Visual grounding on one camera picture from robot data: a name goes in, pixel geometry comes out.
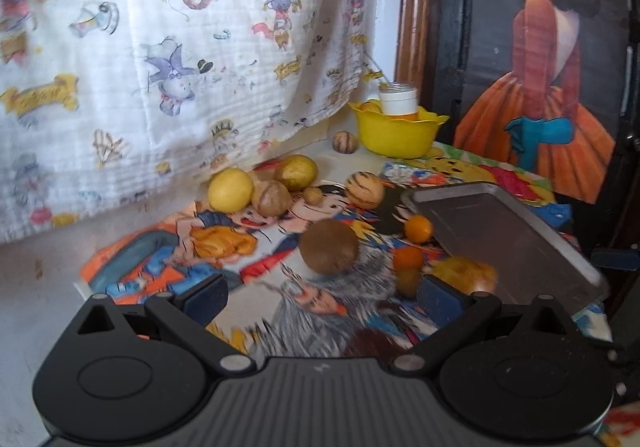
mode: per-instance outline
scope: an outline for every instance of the yellow bowl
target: yellow bowl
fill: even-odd
[[[358,138],[369,151],[391,158],[420,158],[429,153],[438,129],[448,115],[437,115],[418,106],[418,120],[391,119],[382,113],[362,111],[349,103],[358,121]]]

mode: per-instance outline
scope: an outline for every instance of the brown ball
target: brown ball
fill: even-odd
[[[322,203],[322,191],[318,187],[307,187],[302,191],[302,198],[307,205],[319,205]]]
[[[422,273],[415,268],[396,272],[396,290],[407,299],[415,299],[417,297],[420,281],[422,281]]]
[[[265,218],[282,216],[291,207],[291,195],[277,180],[258,182],[251,196],[251,205]]]
[[[375,209],[385,197],[385,186],[372,172],[352,174],[347,178],[345,188],[349,201],[361,209]]]
[[[358,238],[346,223],[322,220],[300,237],[300,255],[311,270],[336,275],[352,267],[358,258]]]
[[[358,148],[358,139],[349,132],[337,132],[332,142],[334,151],[342,154],[354,153]]]

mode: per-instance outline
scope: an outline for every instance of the metal tray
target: metal tray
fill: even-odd
[[[522,202],[489,182],[407,189],[402,202],[429,218],[450,255],[497,270],[495,295],[529,304],[550,293],[576,315],[608,295],[607,282],[580,252]]]

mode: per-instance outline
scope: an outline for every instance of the gray ribbed panel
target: gray ribbed panel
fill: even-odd
[[[182,429],[140,447],[491,447],[453,420],[425,382],[373,359],[272,359],[220,383]],[[592,437],[565,444],[597,447]],[[53,440],[47,447],[78,447]]]

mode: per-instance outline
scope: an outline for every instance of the white jar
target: white jar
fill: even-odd
[[[418,111],[418,90],[412,83],[391,82],[380,85],[382,112],[390,117],[411,115]]]

